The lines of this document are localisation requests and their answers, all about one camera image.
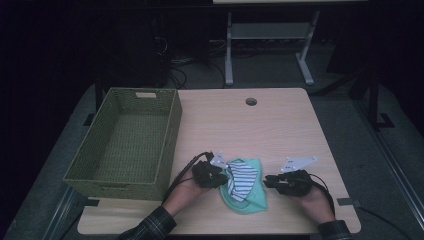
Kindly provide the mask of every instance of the dark background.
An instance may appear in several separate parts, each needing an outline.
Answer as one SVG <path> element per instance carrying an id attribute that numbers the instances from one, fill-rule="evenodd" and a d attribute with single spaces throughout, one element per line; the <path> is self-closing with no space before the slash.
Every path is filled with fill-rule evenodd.
<path id="1" fill-rule="evenodd" d="M 331 72 L 372 67 L 423 133 L 420 2 L 371 1 L 349 14 L 343 6 L 326 9 L 314 41 L 338 41 Z M 114 85 L 161 87 L 168 62 L 156 54 L 153 36 L 166 37 L 171 52 L 185 51 L 202 61 L 207 61 L 207 41 L 225 38 L 225 12 L 168 13 L 153 21 L 158 13 L 92 11 L 108 7 L 98 0 L 0 1 L 0 237 L 89 86 L 101 79 L 106 90 Z"/>

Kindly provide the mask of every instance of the wooden table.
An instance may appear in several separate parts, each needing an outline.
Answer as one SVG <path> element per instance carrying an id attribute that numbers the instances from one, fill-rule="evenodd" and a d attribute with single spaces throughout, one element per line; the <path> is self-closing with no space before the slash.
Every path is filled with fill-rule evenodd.
<path id="1" fill-rule="evenodd" d="M 260 158 L 263 176 L 278 174 L 287 157 L 316 156 L 306 167 L 321 177 L 335 200 L 336 217 L 351 232 L 360 222 L 352 205 L 339 206 L 349 195 L 334 162 L 314 109 L 303 89 L 180 90 L 183 115 L 171 179 L 197 154 L 223 151 L 224 158 Z M 246 104 L 255 98 L 257 105 Z M 230 210 L 218 189 L 201 196 L 176 217 L 171 234 L 309 234 L 311 222 L 286 196 L 265 189 L 268 210 L 241 215 Z M 100 199 L 85 207 L 81 234 L 118 234 L 136 225 L 160 202 Z"/>

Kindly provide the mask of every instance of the striped cloth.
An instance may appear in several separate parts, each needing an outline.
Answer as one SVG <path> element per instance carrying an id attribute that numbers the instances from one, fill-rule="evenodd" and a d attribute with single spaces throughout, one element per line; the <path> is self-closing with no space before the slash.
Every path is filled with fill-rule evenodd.
<path id="1" fill-rule="evenodd" d="M 258 170 L 244 162 L 233 161 L 228 164 L 226 173 L 229 177 L 228 195 L 237 202 L 243 201 L 255 184 Z"/>

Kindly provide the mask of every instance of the floor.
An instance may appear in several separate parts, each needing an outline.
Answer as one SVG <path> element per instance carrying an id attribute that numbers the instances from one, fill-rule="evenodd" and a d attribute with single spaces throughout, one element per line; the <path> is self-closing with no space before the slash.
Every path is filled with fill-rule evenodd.
<path id="1" fill-rule="evenodd" d="M 247 51 L 234 58 L 235 82 L 231 88 L 300 87 L 313 93 L 342 77 L 325 71 L 334 48 L 331 44 L 316 44 L 310 49 L 307 63 L 316 81 L 313 86 L 303 82 L 296 64 L 294 53 L 299 50 L 299 43 L 281 43 L 279 49 L 267 48 L 268 44 L 252 48 L 248 46 Z M 223 55 L 214 55 L 211 63 L 175 66 L 178 70 L 172 71 L 172 79 L 177 78 L 178 82 L 170 79 L 165 87 L 222 88 Z M 184 75 L 187 79 L 181 86 Z M 424 179 L 420 174 L 420 170 L 424 169 L 423 137 L 402 113 L 393 94 L 383 86 L 380 87 L 379 111 L 388 114 L 395 128 L 380 129 L 378 132 L 370 128 L 364 113 L 367 97 L 361 101 L 351 100 L 348 97 L 351 86 L 352 83 L 348 83 L 325 96 L 311 97 L 312 105 L 350 197 L 363 209 L 380 215 L 401 229 L 397 230 L 380 218 L 357 208 L 362 229 L 355 234 L 355 239 L 408 239 L 402 232 L 409 235 L 410 239 L 423 239 L 424 228 L 417 221 L 419 213 L 412 210 L 411 200 L 408 200 L 410 198 L 403 191 L 404 186 L 398 181 L 399 172 L 393 170 L 393 161 L 390 160 L 396 159 L 418 199 L 423 199 Z M 75 108 L 5 239 L 114 238 L 83 236 L 78 233 L 77 220 L 86 197 L 72 191 L 62 181 L 88 130 L 84 122 L 94 112 L 92 86 Z M 231 236 L 225 239 L 242 237 Z"/>

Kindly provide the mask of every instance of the hand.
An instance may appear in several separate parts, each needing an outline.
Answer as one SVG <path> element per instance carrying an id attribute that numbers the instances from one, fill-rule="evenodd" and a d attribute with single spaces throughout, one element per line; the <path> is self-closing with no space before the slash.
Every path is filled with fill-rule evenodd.
<path id="1" fill-rule="evenodd" d="M 312 186 L 311 191 L 306 196 L 289 196 L 289 198 L 299 204 L 305 213 L 317 224 L 336 220 L 324 193 L 315 186 Z"/>
<path id="2" fill-rule="evenodd" d="M 184 174 L 181 181 L 192 177 L 193 172 L 190 169 L 186 174 Z M 184 181 L 175 187 L 168 199 L 162 204 L 162 207 L 164 207 L 169 214 L 175 217 L 177 213 L 189 206 L 200 195 L 208 192 L 209 190 L 209 188 L 199 187 L 193 179 Z"/>

